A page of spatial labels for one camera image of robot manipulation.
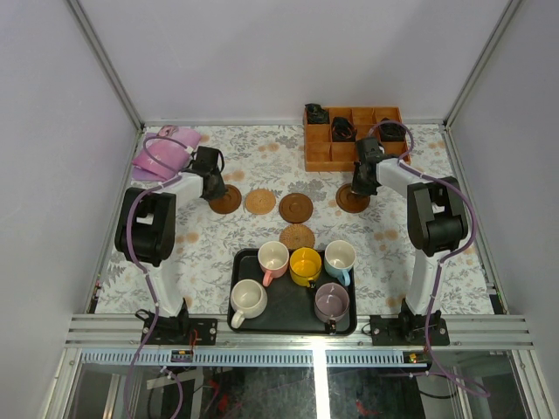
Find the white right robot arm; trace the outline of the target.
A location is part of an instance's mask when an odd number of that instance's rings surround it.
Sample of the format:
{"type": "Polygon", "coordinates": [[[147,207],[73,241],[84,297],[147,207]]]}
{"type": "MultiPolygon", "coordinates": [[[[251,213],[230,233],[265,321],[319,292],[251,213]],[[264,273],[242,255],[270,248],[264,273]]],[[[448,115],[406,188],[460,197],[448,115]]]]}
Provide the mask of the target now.
{"type": "Polygon", "coordinates": [[[456,252],[473,233],[466,218],[464,195],[456,179],[434,178],[415,170],[395,155],[384,153],[374,137],[357,141],[356,152],[353,193],[375,196],[385,187],[406,199],[407,231],[416,256],[405,298],[411,315],[398,322],[397,330],[404,342],[414,345],[430,332],[423,316],[434,311],[444,258],[456,252]]]}

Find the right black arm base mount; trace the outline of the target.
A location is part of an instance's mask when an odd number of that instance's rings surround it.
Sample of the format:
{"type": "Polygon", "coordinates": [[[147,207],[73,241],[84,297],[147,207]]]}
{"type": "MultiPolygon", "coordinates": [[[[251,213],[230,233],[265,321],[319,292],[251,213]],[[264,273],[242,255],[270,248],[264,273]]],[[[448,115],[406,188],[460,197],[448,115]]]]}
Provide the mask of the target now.
{"type": "Polygon", "coordinates": [[[450,345],[448,328],[439,310],[430,316],[428,328],[425,316],[409,313],[399,313],[394,318],[371,315],[369,324],[374,346],[425,346],[426,335],[433,347],[450,345]]]}

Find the woven rattan coaster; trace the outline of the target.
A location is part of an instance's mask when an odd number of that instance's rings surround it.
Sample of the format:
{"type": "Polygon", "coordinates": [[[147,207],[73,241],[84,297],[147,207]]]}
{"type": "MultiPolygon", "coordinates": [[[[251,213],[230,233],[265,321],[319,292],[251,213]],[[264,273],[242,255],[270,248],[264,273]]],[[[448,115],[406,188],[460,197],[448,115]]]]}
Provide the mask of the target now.
{"type": "Polygon", "coordinates": [[[245,208],[252,214],[265,215],[270,213],[276,204],[276,197],[269,189],[255,189],[245,198],[245,208]]]}
{"type": "Polygon", "coordinates": [[[288,250],[297,250],[302,247],[314,248],[314,233],[304,224],[290,224],[279,235],[279,240],[288,250]]]}

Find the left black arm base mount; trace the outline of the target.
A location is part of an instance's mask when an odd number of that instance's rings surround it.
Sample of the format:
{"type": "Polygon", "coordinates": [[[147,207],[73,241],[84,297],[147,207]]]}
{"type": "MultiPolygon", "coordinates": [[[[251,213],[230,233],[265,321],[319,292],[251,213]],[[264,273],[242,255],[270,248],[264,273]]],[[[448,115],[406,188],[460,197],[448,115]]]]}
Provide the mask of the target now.
{"type": "Polygon", "coordinates": [[[145,340],[147,345],[198,347],[216,344],[217,319],[193,318],[186,308],[183,308],[176,317],[160,316],[148,338],[148,331],[154,323],[155,314],[140,309],[135,313],[135,317],[143,323],[141,340],[145,340]]]}

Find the dark brown wooden coaster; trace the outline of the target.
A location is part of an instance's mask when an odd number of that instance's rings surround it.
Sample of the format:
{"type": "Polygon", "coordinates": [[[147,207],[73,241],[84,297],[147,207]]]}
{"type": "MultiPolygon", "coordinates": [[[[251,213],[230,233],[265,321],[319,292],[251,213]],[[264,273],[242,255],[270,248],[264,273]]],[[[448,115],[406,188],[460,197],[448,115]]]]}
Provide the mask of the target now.
{"type": "Polygon", "coordinates": [[[304,223],[313,211],[313,202],[301,193],[288,194],[279,203],[279,214],[288,223],[304,223]]]}

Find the light blue ceramic cup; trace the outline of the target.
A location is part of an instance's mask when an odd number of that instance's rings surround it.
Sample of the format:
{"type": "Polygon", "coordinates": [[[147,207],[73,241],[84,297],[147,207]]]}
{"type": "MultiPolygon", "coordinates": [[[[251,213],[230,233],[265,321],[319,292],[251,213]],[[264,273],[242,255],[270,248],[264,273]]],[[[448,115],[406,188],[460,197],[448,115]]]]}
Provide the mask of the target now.
{"type": "Polygon", "coordinates": [[[328,275],[343,286],[351,283],[350,272],[354,268],[356,252],[352,244],[344,240],[331,242],[324,252],[324,267],[328,275]]]}

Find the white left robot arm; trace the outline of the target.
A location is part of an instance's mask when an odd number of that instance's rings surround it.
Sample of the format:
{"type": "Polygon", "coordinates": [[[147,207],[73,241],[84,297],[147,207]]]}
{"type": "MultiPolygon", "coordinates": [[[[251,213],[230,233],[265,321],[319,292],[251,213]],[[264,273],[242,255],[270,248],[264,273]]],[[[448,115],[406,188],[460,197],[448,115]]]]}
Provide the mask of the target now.
{"type": "Polygon", "coordinates": [[[172,344],[184,343],[191,333],[190,322],[178,315],[184,300],[166,263],[175,245],[176,213],[192,201],[223,197],[223,169],[219,149],[199,147],[168,180],[148,189],[130,187],[123,198],[114,247],[145,278],[155,312],[166,318],[161,334],[172,344]]]}

